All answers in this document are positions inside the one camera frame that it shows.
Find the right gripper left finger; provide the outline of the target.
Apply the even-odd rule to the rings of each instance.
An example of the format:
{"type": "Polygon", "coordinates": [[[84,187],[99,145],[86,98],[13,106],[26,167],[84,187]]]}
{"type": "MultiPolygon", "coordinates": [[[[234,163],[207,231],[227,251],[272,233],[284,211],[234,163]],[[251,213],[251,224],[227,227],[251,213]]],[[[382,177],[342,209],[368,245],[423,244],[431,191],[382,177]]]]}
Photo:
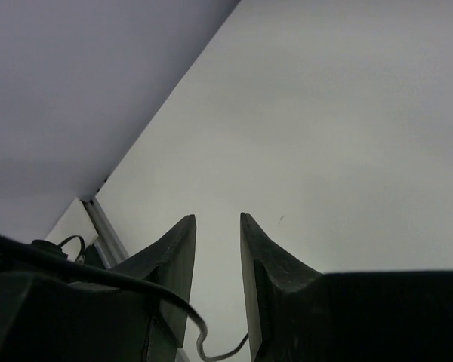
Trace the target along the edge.
{"type": "MultiPolygon", "coordinates": [[[[112,268],[113,272],[158,284],[190,300],[196,252],[196,218],[187,215],[156,242],[112,268]]],[[[176,348],[182,348],[186,313],[154,296],[146,307],[176,348]]]]}

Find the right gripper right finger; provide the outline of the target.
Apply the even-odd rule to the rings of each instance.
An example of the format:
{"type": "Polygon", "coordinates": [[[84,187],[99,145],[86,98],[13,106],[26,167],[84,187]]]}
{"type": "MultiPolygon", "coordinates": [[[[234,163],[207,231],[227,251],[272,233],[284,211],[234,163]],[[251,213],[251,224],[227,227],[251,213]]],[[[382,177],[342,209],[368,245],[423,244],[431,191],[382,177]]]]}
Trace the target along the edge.
{"type": "Polygon", "coordinates": [[[240,216],[245,309],[252,361],[323,359],[322,274],[240,216]]]}

